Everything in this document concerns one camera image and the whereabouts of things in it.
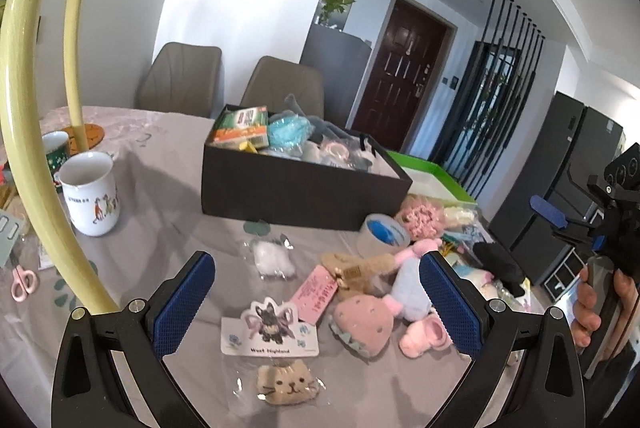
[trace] pink tag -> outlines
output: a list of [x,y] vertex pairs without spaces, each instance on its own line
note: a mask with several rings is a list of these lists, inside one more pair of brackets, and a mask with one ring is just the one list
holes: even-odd
[[315,325],[337,290],[338,284],[329,271],[321,265],[316,265],[290,299],[298,307],[298,319]]

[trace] human hand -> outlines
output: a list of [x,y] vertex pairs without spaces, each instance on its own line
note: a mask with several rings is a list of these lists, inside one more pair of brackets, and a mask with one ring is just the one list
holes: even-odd
[[[598,330],[601,323],[600,317],[592,310],[596,305],[598,297],[596,296],[596,291],[594,291],[593,287],[587,283],[588,277],[589,272],[585,267],[580,271],[580,280],[582,281],[578,284],[578,299],[574,303],[575,319],[571,323],[571,333],[574,337],[574,343],[577,347],[582,348],[589,346],[591,343],[591,332]],[[631,316],[634,305],[636,304],[636,299],[638,298],[638,291],[636,290],[636,285],[634,284],[633,279],[625,275],[620,269],[618,269],[613,276],[613,287],[620,297],[622,311],[613,334],[607,342],[607,347],[602,355],[603,360],[608,360],[611,357],[611,354],[616,348],[616,345],[618,345],[620,338],[623,339],[618,345],[618,350],[614,356],[617,356],[618,353],[620,353],[620,350],[625,346],[633,322],[629,324],[627,332],[624,332],[625,326]],[[639,312],[640,310],[636,311],[635,319],[638,318]]]

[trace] yellow pole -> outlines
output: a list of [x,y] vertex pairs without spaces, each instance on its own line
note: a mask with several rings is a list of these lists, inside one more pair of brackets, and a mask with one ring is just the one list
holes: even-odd
[[79,152],[89,149],[82,120],[82,103],[78,83],[78,27],[82,0],[66,0],[63,59],[65,67],[66,103]]
[[118,310],[65,218],[42,147],[33,79],[41,0],[7,0],[0,27],[0,126],[15,185],[44,248],[92,314]]

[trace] potted plant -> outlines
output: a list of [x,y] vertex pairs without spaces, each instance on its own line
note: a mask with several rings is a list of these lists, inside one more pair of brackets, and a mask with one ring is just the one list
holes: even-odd
[[354,2],[355,0],[322,0],[322,11],[318,18],[318,24],[327,25],[333,13],[337,11],[342,14],[345,8]]

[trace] black box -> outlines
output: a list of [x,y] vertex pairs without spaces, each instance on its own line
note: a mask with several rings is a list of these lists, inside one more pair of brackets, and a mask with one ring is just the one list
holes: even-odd
[[[240,108],[226,105],[223,112]],[[364,137],[398,174],[397,179],[218,148],[209,145],[209,135],[202,158],[202,212],[341,231],[358,231],[371,213],[393,216],[412,180],[375,140]]]

